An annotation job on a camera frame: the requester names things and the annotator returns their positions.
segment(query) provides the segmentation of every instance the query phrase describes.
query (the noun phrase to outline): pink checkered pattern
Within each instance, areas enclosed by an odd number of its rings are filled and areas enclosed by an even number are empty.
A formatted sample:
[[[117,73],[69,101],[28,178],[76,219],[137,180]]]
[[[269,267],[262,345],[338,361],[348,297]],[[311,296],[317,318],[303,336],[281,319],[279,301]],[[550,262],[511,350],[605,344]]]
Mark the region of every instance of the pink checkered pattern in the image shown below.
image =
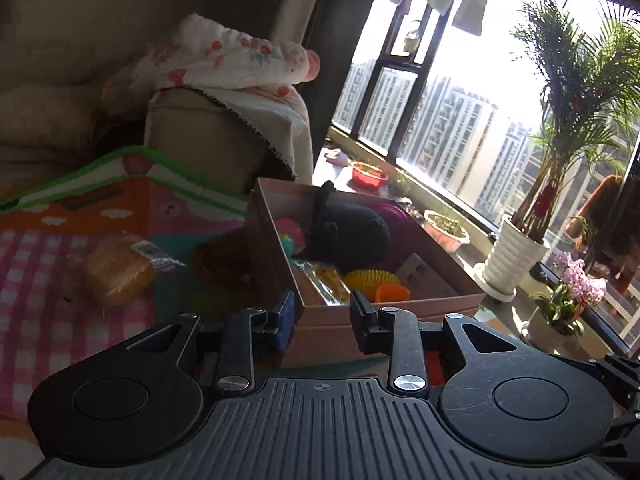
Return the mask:
[[[54,275],[96,240],[0,230],[0,414],[26,417],[34,388],[51,374],[149,328],[149,296],[106,314],[71,304]]]

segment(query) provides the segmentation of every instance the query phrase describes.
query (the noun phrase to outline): white blanket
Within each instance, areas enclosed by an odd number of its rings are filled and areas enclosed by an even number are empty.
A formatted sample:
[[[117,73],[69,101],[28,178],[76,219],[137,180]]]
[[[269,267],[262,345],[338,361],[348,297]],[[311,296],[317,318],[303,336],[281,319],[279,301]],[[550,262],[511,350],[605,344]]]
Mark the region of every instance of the white blanket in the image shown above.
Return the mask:
[[[167,42],[107,82],[102,100],[109,113],[124,115],[146,107],[162,89],[181,86],[202,92],[240,116],[297,180],[310,184],[308,115],[292,85],[312,80],[318,69],[318,56],[297,43],[252,38],[192,14]]]

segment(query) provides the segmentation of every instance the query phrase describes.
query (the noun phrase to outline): orange cup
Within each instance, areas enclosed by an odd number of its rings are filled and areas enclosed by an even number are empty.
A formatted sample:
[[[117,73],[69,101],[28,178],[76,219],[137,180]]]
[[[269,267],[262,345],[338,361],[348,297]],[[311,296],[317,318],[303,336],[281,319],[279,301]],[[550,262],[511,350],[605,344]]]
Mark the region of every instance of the orange cup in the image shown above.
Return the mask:
[[[411,294],[409,289],[397,283],[380,285],[376,289],[375,303],[387,303],[389,301],[409,301]]]

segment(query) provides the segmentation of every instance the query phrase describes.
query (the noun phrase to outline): barcode label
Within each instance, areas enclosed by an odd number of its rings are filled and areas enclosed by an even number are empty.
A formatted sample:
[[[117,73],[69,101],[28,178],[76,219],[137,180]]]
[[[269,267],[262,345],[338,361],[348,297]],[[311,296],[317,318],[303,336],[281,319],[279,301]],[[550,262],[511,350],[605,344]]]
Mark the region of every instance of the barcode label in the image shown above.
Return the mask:
[[[131,248],[149,260],[153,268],[159,272],[170,272],[175,269],[175,263],[171,257],[151,242],[141,240],[134,243]]]

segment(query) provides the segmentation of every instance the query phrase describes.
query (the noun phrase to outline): yellow textured toy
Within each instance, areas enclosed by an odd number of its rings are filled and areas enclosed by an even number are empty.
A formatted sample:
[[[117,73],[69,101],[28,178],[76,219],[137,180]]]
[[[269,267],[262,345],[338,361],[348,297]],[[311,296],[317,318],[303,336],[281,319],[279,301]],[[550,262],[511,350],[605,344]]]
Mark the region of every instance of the yellow textured toy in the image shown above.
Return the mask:
[[[400,280],[388,270],[352,270],[342,280],[349,287],[349,290],[361,290],[369,301],[375,301],[376,289],[380,285],[388,285],[389,283],[400,285]]]

